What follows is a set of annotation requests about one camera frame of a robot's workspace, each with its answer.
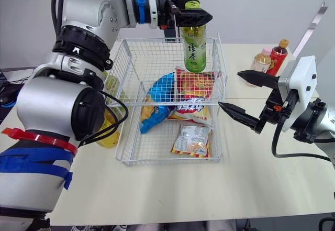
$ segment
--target wire basket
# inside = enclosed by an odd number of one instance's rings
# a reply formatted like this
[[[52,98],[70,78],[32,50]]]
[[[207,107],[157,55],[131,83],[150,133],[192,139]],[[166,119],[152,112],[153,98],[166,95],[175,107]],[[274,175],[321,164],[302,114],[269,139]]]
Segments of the wire basket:
[[[125,142],[119,142],[116,159],[128,166],[218,162],[222,157],[222,140],[225,143],[225,137],[222,125],[218,124],[214,116],[219,107],[210,106],[209,108],[213,119],[213,132],[208,139],[209,157],[195,158],[191,155],[171,153],[172,146],[180,133],[180,127],[194,123],[166,120],[154,126],[148,133],[140,134],[142,107],[135,106],[130,109],[131,119],[122,126],[120,138],[125,139]]]
[[[216,105],[225,97],[227,71],[218,39],[208,38],[206,44],[206,68],[203,72],[212,74],[214,84],[210,97],[205,98],[202,105]],[[105,87],[114,87],[111,95],[126,106],[199,104],[194,100],[182,101],[177,91],[174,92],[174,97],[164,102],[146,100],[149,88],[162,76],[175,72],[176,68],[186,70],[181,38],[124,39]],[[184,87],[185,92],[188,89],[191,90],[191,86]],[[110,107],[119,106],[112,100],[107,100],[107,104]]]
[[[201,102],[183,101],[177,88],[179,80],[176,80],[177,75],[174,74],[173,97],[164,102],[155,102],[155,99],[148,101],[146,95],[153,84],[162,76],[176,72],[176,68],[186,70],[181,38],[122,40],[113,68],[105,81],[106,91],[129,108],[129,118],[122,125],[116,151],[116,158],[122,163],[131,166],[134,164],[218,162],[221,159],[221,143],[225,137],[223,125],[218,124],[214,111],[218,112],[217,103],[223,101],[225,97],[227,71],[219,40],[208,38],[206,42],[206,68],[202,73],[209,72],[213,81],[213,89],[209,96],[206,96]],[[191,90],[192,87],[183,88],[187,92],[187,89]],[[109,107],[119,106],[109,99],[106,103]],[[180,127],[189,124],[185,121],[165,120],[150,129],[148,133],[141,134],[142,107],[148,105],[209,106],[213,121],[213,132],[209,136],[209,157],[195,158],[191,155],[171,153],[172,146],[180,133]]]

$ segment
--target robotic arm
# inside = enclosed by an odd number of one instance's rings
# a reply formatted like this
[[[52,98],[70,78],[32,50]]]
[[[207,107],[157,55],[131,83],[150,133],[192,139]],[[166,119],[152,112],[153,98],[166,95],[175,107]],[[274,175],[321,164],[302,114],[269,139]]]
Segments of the robotic arm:
[[[335,167],[335,107],[320,99],[310,102],[317,84],[315,57],[291,61],[280,77],[247,70],[240,77],[256,86],[272,88],[259,119],[233,104],[219,103],[234,120],[260,134],[265,123],[277,124],[272,142],[272,154],[277,158],[313,157],[331,161]],[[328,157],[310,153],[278,154],[277,142],[281,131],[295,130],[294,138],[315,143]]]
[[[185,10],[187,1],[191,0],[69,0],[65,20],[53,16],[57,40],[52,52],[17,99],[25,131],[3,132],[19,141],[0,153],[0,221],[23,230],[32,219],[39,222],[53,211],[63,187],[70,184],[77,148],[102,134],[96,132],[104,121],[103,94],[110,96],[102,92],[103,71],[113,66],[109,52],[119,30],[137,23],[161,29],[175,23],[201,26],[212,19],[203,9]],[[62,13],[62,0],[59,3]],[[128,115],[125,109],[115,130]]]

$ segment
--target green tea bottle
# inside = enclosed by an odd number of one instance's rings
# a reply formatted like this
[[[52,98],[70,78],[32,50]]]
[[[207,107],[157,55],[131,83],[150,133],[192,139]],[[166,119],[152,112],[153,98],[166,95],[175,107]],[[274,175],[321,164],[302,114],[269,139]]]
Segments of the green tea bottle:
[[[191,8],[200,8],[200,3],[186,2],[185,9]],[[182,27],[181,30],[184,39],[185,66],[191,72],[202,72],[206,67],[206,25]]]

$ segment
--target plastic bottle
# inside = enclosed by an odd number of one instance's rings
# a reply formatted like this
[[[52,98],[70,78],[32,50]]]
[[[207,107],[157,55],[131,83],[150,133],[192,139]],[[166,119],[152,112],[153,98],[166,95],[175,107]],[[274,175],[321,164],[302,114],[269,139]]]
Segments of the plastic bottle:
[[[185,3],[185,9],[200,8],[197,1]],[[184,39],[184,62],[187,70],[198,73],[206,67],[206,25],[200,27],[182,27]]]
[[[257,54],[255,58],[253,59],[250,69],[265,73],[271,63],[271,58],[270,58],[271,50],[272,49],[270,47],[263,48],[262,52]],[[253,84],[250,84],[250,83],[247,83],[247,84],[251,87],[255,87],[255,85]]]
[[[117,118],[121,118],[121,116],[119,115],[120,112],[117,111],[117,108],[113,107],[111,109],[113,110],[113,112],[117,116]],[[103,129],[107,128],[108,126],[111,126],[113,123],[115,123],[114,118],[106,110],[105,111],[105,120],[104,120],[104,123],[103,123],[100,130],[103,130]],[[119,140],[120,128],[121,128],[121,126],[119,126],[118,129],[116,130],[116,132],[114,132],[112,135],[108,136],[107,138],[99,140],[97,143],[100,146],[105,147],[105,148],[115,147],[118,143],[118,140]]]
[[[267,74],[270,75],[277,75],[277,72],[281,65],[283,64],[283,61],[285,60],[287,56],[287,49],[288,46],[288,40],[282,39],[279,42],[279,46],[274,47],[271,51],[270,57],[271,57],[271,64],[269,69],[267,70]]]

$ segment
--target white wall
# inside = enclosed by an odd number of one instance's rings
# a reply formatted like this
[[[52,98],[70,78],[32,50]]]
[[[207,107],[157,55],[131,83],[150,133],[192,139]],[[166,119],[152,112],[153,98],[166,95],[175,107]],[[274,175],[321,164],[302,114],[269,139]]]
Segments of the white wall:
[[[293,52],[323,0],[200,0],[213,15],[208,35],[223,43],[278,43],[290,40]]]
[[[0,68],[41,63],[54,43],[51,0],[0,0]],[[163,37],[149,25],[121,29],[121,37]]]
[[[225,43],[298,45],[323,0],[200,0],[213,15],[208,36],[220,32]],[[141,25],[122,29],[122,37],[161,37],[163,32]],[[40,64],[54,44],[50,0],[0,0],[0,68]]]
[[[316,57],[316,87],[321,99],[335,105],[335,0],[327,0],[328,9],[298,57]]]

